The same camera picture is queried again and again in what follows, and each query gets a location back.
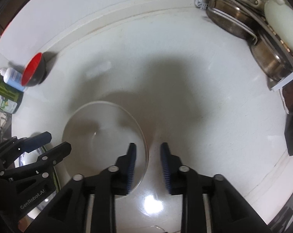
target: stainless steel pot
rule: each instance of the stainless steel pot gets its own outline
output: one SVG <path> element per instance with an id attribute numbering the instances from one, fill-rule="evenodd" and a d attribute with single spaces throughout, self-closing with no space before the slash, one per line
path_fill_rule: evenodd
<path id="1" fill-rule="evenodd" d="M 259 40 L 257 44 L 251 45 L 251 52 L 254 59 L 272 80 L 279 81 L 292 72 L 290 63 L 281 54 L 281 50 L 276 49 L 273 39 L 263 30 L 258 32 Z"/>
<path id="2" fill-rule="evenodd" d="M 236 37 L 247 39 L 251 35 L 256 38 L 251 29 L 256 25 L 255 20 L 228 0 L 209 0 L 207 15 L 214 23 Z"/>

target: white countertop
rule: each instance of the white countertop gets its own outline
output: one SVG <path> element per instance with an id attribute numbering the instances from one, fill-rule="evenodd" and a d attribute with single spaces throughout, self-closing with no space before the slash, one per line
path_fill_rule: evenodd
<path id="1" fill-rule="evenodd" d="M 56 146 L 72 113 L 95 100 L 124 107 L 145 134 L 149 166 L 138 188 L 116 201 L 118 232 L 180 229 L 182 199 L 165 190 L 162 142 L 200 174 L 225 175 L 267 223 L 293 191 L 279 92 L 268 90 L 247 43 L 205 11 L 129 18 L 74 42 L 48 65 L 46 80 L 25 92 L 12 135 L 49 131 Z M 57 169 L 64 184 L 64 164 Z"/>

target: white tiled wall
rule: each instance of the white tiled wall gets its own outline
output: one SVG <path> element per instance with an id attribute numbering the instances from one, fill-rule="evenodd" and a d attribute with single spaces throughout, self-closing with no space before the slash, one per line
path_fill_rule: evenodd
<path id="1" fill-rule="evenodd" d="M 25 65 L 48 41 L 73 23 L 128 0 L 31 0 L 0 39 L 0 52 L 13 64 Z"/>

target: white bowl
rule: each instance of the white bowl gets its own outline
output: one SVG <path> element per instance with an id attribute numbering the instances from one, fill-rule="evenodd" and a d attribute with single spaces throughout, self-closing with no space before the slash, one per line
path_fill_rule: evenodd
<path id="1" fill-rule="evenodd" d="M 70 155 L 64 159 L 71 177 L 99 174 L 125 155 L 130 143 L 137 146 L 131 188 L 145 175 L 149 156 L 143 132 L 136 120 L 117 104 L 97 101 L 80 107 L 66 124 L 62 141 L 72 146 Z"/>

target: black and red bowl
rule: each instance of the black and red bowl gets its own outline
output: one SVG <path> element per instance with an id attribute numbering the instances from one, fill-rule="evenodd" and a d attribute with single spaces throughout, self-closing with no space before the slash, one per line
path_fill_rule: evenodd
<path id="1" fill-rule="evenodd" d="M 26 69 L 23 71 L 21 77 L 21 85 L 26 87 L 33 87 L 42 83 L 46 77 L 46 61 L 43 53 L 39 52 L 28 63 Z"/>

